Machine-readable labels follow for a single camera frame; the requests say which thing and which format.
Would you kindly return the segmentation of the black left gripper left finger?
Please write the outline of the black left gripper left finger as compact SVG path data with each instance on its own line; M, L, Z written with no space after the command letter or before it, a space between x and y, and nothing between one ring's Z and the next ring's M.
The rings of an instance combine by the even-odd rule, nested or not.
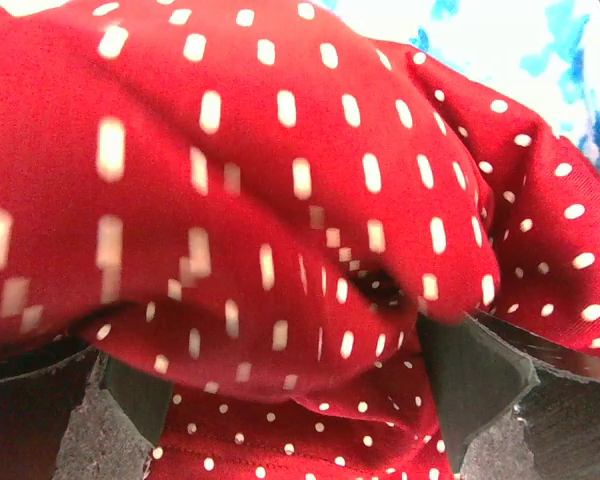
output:
M79 339L0 362L0 479L145 479L173 387Z

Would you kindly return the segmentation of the red polka dot skirt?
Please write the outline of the red polka dot skirt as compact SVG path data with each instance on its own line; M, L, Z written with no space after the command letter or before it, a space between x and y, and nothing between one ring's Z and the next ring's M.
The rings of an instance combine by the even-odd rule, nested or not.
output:
M307 1L0 7L0 361L175 386L154 479L449 479L419 314L600 356L600 175Z

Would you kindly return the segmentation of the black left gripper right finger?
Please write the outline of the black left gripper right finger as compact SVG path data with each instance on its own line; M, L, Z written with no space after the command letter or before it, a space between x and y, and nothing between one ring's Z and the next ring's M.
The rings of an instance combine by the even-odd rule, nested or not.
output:
M453 472L600 479L600 357L484 312L417 333Z

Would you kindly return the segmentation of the blue floral skirt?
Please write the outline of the blue floral skirt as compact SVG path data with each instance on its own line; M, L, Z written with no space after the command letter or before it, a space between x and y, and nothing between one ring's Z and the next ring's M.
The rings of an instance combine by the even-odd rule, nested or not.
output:
M411 44L535 110L600 172L597 1L323 1L357 33Z

